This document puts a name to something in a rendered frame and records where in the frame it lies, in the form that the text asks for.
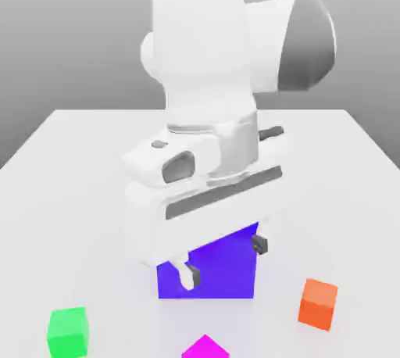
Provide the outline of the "large blue box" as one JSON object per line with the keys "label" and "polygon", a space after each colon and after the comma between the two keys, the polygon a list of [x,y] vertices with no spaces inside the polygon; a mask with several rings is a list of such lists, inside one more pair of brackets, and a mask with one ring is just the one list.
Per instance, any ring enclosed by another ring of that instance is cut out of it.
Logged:
{"label": "large blue box", "polygon": [[160,299],[252,299],[256,252],[254,223],[233,234],[189,252],[188,263],[200,272],[200,285],[188,291],[169,262],[157,266]]}

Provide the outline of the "small orange cube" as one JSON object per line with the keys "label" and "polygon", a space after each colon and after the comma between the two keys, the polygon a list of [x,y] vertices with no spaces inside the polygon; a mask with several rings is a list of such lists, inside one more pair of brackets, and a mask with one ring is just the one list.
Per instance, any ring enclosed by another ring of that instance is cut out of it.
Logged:
{"label": "small orange cube", "polygon": [[338,287],[307,278],[300,302],[298,321],[329,331],[331,328]]}

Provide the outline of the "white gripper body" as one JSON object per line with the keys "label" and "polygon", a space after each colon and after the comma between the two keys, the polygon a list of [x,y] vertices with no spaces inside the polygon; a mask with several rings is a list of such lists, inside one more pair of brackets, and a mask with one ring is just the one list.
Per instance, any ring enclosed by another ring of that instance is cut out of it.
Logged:
{"label": "white gripper body", "polygon": [[273,166],[237,184],[182,195],[131,182],[125,191],[125,240],[136,259],[158,266],[260,222],[284,199],[283,173]]}

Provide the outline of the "small magenta cube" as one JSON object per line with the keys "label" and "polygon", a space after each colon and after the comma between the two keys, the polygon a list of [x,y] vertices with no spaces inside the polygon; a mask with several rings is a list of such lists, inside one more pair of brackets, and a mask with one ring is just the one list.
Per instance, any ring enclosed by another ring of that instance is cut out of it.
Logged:
{"label": "small magenta cube", "polygon": [[181,354],[181,358],[230,358],[230,354],[208,335],[203,335]]}

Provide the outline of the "small green cube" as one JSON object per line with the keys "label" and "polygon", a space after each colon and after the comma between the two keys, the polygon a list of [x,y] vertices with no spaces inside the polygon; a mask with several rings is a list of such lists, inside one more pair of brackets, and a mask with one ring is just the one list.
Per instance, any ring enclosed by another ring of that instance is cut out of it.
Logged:
{"label": "small green cube", "polygon": [[85,358],[89,345],[86,308],[53,310],[48,323],[47,343],[51,358]]}

